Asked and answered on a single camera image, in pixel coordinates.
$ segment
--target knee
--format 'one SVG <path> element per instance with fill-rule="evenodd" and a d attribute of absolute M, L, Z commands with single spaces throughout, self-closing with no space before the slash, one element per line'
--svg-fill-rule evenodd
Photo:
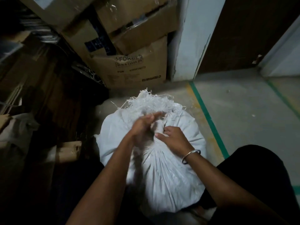
<path fill-rule="evenodd" d="M 276 161 L 282 162 L 281 159 L 272 151 L 265 147 L 261 147 L 258 145 L 245 145 L 243 147 L 239 147 L 234 154 L 243 158 L 250 158 L 255 161 Z"/>

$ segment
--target concrete floor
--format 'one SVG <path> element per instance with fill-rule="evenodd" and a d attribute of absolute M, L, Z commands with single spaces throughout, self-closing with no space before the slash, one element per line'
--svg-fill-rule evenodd
<path fill-rule="evenodd" d="M 99 134 L 104 118 L 142 89 L 111 91 L 110 99 L 91 115 L 89 134 Z M 214 165 L 243 145 L 266 147 L 283 160 L 300 194 L 300 77 L 267 81 L 255 69 L 246 69 L 201 74 L 193 83 L 168 82 L 149 89 L 170 94 L 186 106 L 207 141 L 208 160 Z"/>

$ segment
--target person's right hand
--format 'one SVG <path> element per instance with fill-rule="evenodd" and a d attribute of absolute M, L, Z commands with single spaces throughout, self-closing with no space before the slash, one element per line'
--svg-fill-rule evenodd
<path fill-rule="evenodd" d="M 166 126 L 163 130 L 163 133 L 168 136 L 157 132 L 155 133 L 156 138 L 164 142 L 179 157 L 184 157 L 194 150 L 179 127 Z"/>

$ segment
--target bracelet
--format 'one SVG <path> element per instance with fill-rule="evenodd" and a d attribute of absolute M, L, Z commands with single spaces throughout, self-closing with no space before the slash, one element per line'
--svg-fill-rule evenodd
<path fill-rule="evenodd" d="M 190 151 L 189 153 L 187 153 L 187 154 L 182 158 L 182 163 L 183 163 L 184 165 L 188 164 L 187 161 L 185 161 L 185 158 L 186 158 L 189 154 L 194 153 L 194 152 L 198 152 L 199 154 L 201 154 L 201 151 L 198 150 L 198 149 L 194 149 L 193 151 Z"/>

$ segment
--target white wall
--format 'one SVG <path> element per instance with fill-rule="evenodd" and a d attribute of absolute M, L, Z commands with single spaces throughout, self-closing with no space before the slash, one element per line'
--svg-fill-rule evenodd
<path fill-rule="evenodd" d="M 258 66 L 266 77 L 300 75 L 300 16 Z"/>
<path fill-rule="evenodd" d="M 199 68 L 225 0 L 180 0 L 180 26 L 170 42 L 172 81 L 192 80 Z"/>

